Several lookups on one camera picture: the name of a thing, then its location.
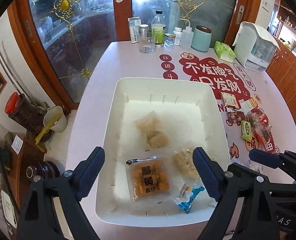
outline blue gripper pad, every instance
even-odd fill
[[[224,171],[217,162],[211,161],[202,147],[193,151],[192,161],[210,197],[219,201],[224,193]]]
[[[249,152],[249,158],[257,163],[263,164],[272,169],[276,169],[283,165],[279,155],[267,153],[265,151],[253,149]]]
[[[75,168],[71,183],[78,201],[88,196],[104,162],[104,149],[96,147],[89,157]]]

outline pink tabletop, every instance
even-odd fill
[[[110,106],[118,80],[123,77],[154,77],[191,80],[208,83],[217,99],[227,135],[229,153],[237,161],[262,174],[271,182],[292,183],[293,179],[279,169],[249,161],[248,153],[259,146],[255,136],[250,143],[242,140],[240,123],[229,123],[222,106],[221,91],[234,94],[240,102],[253,97],[257,111],[264,112],[272,125],[270,140],[265,144],[268,152],[296,152],[296,126],[289,109],[266,72],[257,73],[235,60],[233,64],[219,60],[215,51],[198,52],[180,46],[156,48],[152,54],[142,54],[138,44],[130,41],[113,42],[97,64],[81,99],[69,141],[66,169],[73,170],[85,160],[96,146],[104,145]],[[102,240],[110,239],[187,239],[195,240],[206,223],[174,228],[133,228],[102,222],[95,212],[97,182],[81,206],[89,222]],[[233,217],[229,230],[233,230],[238,214]]]

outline turquoise canister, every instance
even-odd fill
[[[209,50],[210,41],[211,29],[197,25],[193,31],[191,47],[201,52],[207,52]]]

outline screw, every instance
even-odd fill
[[[231,171],[225,171],[225,176],[227,178],[232,178],[234,175],[233,175],[233,173]]]
[[[260,183],[262,183],[264,181],[264,178],[262,176],[257,176],[256,180]]]
[[[41,177],[39,175],[37,175],[33,178],[34,182],[38,182],[39,180],[41,180]]]
[[[72,170],[67,170],[67,171],[65,171],[65,172],[63,173],[63,175],[64,175],[65,177],[70,177],[70,176],[72,175],[72,173],[73,173]]]

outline bottle with green label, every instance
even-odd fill
[[[157,10],[156,16],[151,21],[151,32],[152,35],[156,36],[156,47],[164,46],[165,33],[166,33],[166,24],[162,15],[162,11]]]

